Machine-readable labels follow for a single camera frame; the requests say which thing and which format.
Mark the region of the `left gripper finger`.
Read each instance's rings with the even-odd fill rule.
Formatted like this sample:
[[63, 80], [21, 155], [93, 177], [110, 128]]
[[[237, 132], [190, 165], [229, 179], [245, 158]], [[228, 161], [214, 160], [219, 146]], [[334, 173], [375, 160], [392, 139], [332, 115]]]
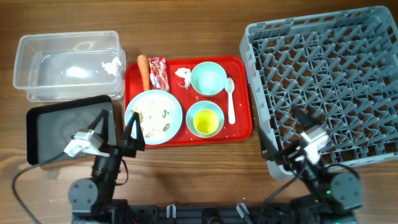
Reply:
[[121, 142], [129, 151], [144, 151], [146, 147], [138, 112], [133, 112], [121, 136]]
[[102, 109], [100, 114], [94, 119], [94, 121], [88, 126], [88, 129], [95, 130], [97, 125], [102, 122], [101, 131], [99, 133], [99, 137], [103, 140], [104, 143], [108, 143], [108, 118], [109, 112], [105, 109]]

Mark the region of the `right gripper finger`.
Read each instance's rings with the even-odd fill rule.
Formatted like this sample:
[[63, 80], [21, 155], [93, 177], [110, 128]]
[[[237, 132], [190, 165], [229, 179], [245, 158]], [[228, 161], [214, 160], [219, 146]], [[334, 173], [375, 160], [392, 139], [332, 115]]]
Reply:
[[296, 115], [299, 123], [304, 127], [304, 128], [311, 128], [315, 125], [319, 125], [319, 120], [316, 118], [313, 118], [309, 114], [307, 114], [305, 111], [300, 109], [299, 107], [293, 105], [292, 106], [292, 111]]
[[262, 158], [267, 161], [275, 161], [280, 159], [274, 130], [265, 126], [258, 126], [258, 134]]

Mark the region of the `yellow cup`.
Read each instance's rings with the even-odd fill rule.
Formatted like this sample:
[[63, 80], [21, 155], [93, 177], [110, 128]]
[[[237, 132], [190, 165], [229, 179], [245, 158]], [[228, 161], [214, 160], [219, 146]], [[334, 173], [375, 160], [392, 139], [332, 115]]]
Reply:
[[219, 126], [218, 115], [210, 109], [202, 109], [193, 117], [194, 128], [202, 135], [212, 135]]

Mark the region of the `white plastic spoon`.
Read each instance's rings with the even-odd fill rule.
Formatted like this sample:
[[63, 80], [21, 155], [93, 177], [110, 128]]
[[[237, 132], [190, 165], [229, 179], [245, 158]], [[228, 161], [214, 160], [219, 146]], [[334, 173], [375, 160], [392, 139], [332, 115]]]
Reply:
[[234, 124], [236, 122], [234, 101], [233, 101], [233, 92], [235, 86], [232, 78], [227, 78], [227, 83], [224, 89], [228, 94], [228, 122], [229, 124]]

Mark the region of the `green bowl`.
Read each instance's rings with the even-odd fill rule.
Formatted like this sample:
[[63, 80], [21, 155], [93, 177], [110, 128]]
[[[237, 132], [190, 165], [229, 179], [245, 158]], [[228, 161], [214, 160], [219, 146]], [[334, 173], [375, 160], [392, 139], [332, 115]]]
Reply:
[[227, 84], [224, 68], [215, 62], [202, 62], [191, 72], [193, 89], [203, 96], [215, 96], [224, 90]]

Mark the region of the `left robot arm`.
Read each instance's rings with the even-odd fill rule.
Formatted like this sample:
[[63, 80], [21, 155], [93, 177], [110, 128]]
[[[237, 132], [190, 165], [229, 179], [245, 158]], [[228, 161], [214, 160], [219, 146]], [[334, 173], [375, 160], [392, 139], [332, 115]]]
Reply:
[[134, 158], [145, 149], [139, 113], [132, 114], [117, 145], [108, 143], [109, 113], [102, 110], [85, 129], [79, 129], [64, 152], [73, 157], [79, 153], [95, 156], [91, 177], [72, 183], [68, 198], [72, 205], [72, 223], [139, 223], [126, 199], [114, 199], [120, 166], [124, 157]]

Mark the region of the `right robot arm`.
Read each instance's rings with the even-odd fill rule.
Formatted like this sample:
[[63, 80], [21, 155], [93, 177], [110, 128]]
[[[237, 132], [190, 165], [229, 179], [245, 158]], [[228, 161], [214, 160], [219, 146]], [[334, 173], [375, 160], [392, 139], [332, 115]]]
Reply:
[[[356, 223], [354, 210], [362, 207], [362, 185], [359, 174], [348, 166], [344, 172], [330, 172], [320, 151], [330, 135], [321, 122], [296, 106], [292, 111], [303, 126], [297, 140], [278, 150], [271, 135], [259, 128], [262, 157], [279, 166], [287, 166], [293, 178], [273, 192], [259, 209], [259, 223]], [[274, 203], [273, 199], [297, 180], [301, 180], [308, 195], [289, 203]]]

